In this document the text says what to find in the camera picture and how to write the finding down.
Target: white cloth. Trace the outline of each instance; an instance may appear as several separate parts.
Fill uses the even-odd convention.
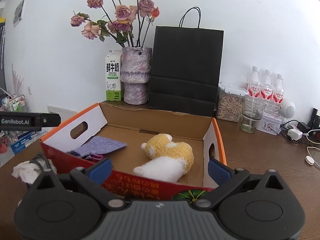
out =
[[[185,166],[185,160],[161,156],[134,168],[133,173],[148,179],[175,183],[186,173]]]
[[[41,164],[41,166],[46,169],[45,161],[42,159],[37,159],[37,161]],[[54,173],[57,174],[57,169],[53,166],[51,160],[49,160],[50,165]],[[33,184],[35,180],[38,178],[41,170],[39,166],[35,163],[30,163],[29,161],[18,164],[13,168],[12,176],[15,178],[20,177],[21,180],[28,184]]]

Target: blue gripper pad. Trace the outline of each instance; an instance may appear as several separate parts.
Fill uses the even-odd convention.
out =
[[[88,170],[89,179],[101,185],[111,174],[112,163],[110,159],[104,159],[90,167]]]
[[[209,160],[208,173],[219,186],[231,179],[231,173],[213,160]]]

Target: flower vase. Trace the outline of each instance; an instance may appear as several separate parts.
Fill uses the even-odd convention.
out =
[[[150,80],[152,48],[122,48],[121,81],[144,84]]]
[[[124,101],[130,105],[143,105],[148,101],[148,83],[124,84]]]

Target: plush toy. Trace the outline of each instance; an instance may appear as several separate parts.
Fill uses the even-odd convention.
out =
[[[141,148],[152,160],[133,169],[137,176],[177,182],[193,165],[191,146],[184,142],[172,142],[169,134],[153,136],[147,143],[143,143]]]

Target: black paper bag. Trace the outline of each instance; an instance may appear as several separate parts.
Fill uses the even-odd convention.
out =
[[[196,9],[199,12],[198,28],[156,27],[150,108],[213,116],[223,31],[199,28],[201,12]]]

